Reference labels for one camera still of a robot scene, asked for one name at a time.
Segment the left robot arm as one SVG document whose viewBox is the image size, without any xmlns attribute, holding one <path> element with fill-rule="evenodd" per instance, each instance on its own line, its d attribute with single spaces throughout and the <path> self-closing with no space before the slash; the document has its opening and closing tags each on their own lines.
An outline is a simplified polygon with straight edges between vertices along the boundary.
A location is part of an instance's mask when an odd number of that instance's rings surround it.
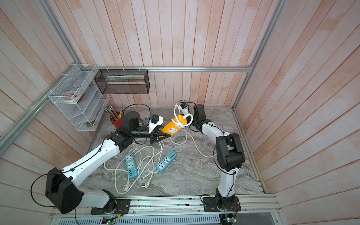
<svg viewBox="0 0 360 225">
<path fill-rule="evenodd" d="M 82 182 L 97 168 L 130 146 L 135 138 L 148 138 L 150 143 L 170 137 L 161 131 L 163 117 L 153 114 L 144 125 L 140 114 L 130 111 L 122 116 L 122 124 L 109 134 L 102 144 L 75 163 L 59 170 L 53 168 L 46 178 L 46 197 L 62 214 L 77 207 L 98 208 L 106 214 L 113 213 L 116 198 L 106 189 L 100 191 L 79 189 Z"/>
</svg>

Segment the orange power strip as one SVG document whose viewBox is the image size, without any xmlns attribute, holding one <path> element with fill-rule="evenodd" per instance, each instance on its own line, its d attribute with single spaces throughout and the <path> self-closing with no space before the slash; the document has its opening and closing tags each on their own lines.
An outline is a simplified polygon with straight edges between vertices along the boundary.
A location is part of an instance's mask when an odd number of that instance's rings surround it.
<svg viewBox="0 0 360 225">
<path fill-rule="evenodd" d="M 182 115 L 178 115 L 176 119 L 173 119 L 164 128 L 162 128 L 161 132 L 174 135 L 187 124 L 187 119 Z"/>
</svg>

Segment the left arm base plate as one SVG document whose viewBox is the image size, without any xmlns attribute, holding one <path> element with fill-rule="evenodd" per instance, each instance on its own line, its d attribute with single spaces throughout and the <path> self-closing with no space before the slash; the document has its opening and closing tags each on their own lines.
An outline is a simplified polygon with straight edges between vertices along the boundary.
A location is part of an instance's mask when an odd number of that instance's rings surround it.
<svg viewBox="0 0 360 225">
<path fill-rule="evenodd" d="M 130 199 L 110 199 L 104 208 L 92 208 L 91 215 L 125 215 L 128 214 Z"/>
</svg>

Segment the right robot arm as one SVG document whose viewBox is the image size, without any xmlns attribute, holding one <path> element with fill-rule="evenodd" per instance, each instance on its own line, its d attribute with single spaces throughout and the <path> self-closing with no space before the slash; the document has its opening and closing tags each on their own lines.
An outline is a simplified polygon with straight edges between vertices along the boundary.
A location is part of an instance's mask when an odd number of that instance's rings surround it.
<svg viewBox="0 0 360 225">
<path fill-rule="evenodd" d="M 194 105 L 192 125 L 215 142 L 212 158 L 221 170 L 220 184 L 216 192 L 217 202 L 234 202 L 236 176 L 246 160 L 240 136 L 237 133 L 228 133 L 208 120 L 204 105 Z"/>
</svg>

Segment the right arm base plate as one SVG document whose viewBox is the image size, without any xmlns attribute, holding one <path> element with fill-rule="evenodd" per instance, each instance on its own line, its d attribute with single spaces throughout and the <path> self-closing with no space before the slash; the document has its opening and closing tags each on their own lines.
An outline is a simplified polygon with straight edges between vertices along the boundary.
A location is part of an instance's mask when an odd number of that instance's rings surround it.
<svg viewBox="0 0 360 225">
<path fill-rule="evenodd" d="M 240 212 L 242 210 L 239 198 L 235 195 L 228 198 L 201 196 L 200 200 L 205 212 Z"/>
</svg>

